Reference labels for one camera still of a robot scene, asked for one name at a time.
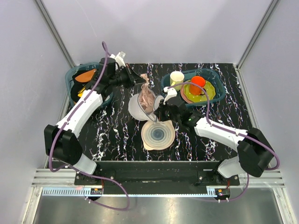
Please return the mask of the pink lace bra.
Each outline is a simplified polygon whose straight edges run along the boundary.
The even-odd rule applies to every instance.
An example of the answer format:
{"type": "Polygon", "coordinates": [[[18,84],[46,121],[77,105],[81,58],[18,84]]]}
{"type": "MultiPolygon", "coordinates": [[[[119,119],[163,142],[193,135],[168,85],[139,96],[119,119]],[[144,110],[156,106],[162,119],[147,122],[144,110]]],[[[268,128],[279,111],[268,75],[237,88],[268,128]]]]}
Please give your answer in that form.
{"type": "Polygon", "coordinates": [[[149,88],[149,78],[148,78],[147,74],[141,74],[141,77],[146,82],[143,83],[141,86],[139,103],[146,113],[152,113],[155,96],[152,93],[151,89],[149,88]]]}

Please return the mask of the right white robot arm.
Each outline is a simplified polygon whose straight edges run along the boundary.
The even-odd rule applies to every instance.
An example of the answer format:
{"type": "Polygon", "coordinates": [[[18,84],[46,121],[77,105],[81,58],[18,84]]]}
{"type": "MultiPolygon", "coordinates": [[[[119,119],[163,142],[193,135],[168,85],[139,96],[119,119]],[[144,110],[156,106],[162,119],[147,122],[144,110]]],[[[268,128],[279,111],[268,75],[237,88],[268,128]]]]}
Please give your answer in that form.
{"type": "Polygon", "coordinates": [[[237,156],[222,160],[212,173],[213,182],[223,185],[234,175],[247,173],[260,177],[274,157],[274,151],[264,134],[257,128],[236,129],[211,121],[208,116],[188,109],[173,88],[165,88],[166,97],[154,100],[154,114],[158,121],[172,121],[184,132],[209,138],[237,152],[237,156]]]}

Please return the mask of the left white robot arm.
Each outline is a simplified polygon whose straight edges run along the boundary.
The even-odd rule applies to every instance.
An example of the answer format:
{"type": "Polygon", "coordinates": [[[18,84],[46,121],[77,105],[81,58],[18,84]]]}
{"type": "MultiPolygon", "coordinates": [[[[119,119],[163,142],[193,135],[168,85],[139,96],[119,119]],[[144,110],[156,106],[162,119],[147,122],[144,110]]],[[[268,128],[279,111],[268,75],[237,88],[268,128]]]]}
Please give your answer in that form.
{"type": "Polygon", "coordinates": [[[90,116],[109,98],[113,88],[123,86],[127,89],[145,80],[137,75],[129,64],[124,62],[125,53],[104,57],[98,69],[93,72],[79,101],[56,125],[47,125],[44,130],[45,150],[49,160],[56,159],[76,170],[85,173],[85,180],[97,184],[101,173],[97,164],[83,153],[78,141],[80,132],[90,116]]]}

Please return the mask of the peach brown bra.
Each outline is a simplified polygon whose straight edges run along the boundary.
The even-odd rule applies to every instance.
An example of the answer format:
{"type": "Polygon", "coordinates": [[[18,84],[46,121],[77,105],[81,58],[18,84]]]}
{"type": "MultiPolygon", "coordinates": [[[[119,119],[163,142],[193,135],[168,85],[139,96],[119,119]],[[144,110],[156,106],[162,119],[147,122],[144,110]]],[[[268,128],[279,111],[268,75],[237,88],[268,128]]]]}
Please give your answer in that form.
{"type": "Polygon", "coordinates": [[[78,76],[75,77],[75,80],[79,83],[88,83],[91,81],[94,73],[96,72],[96,69],[90,70],[83,72],[82,74],[79,74],[78,76]]]}

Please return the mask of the white mesh laundry bag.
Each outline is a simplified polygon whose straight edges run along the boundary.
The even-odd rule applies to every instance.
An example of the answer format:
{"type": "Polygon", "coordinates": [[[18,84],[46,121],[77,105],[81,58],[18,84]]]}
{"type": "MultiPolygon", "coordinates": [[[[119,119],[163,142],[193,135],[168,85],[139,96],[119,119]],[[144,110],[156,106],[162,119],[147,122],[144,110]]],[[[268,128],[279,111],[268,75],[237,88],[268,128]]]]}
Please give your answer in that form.
{"type": "Polygon", "coordinates": [[[141,103],[139,101],[141,92],[135,94],[128,103],[128,112],[130,115],[138,120],[138,121],[152,121],[154,123],[158,122],[157,116],[154,114],[154,111],[159,107],[159,103],[161,100],[164,100],[164,97],[162,95],[155,95],[154,96],[154,105],[152,107],[152,112],[146,112],[145,109],[141,106],[141,103]]]}

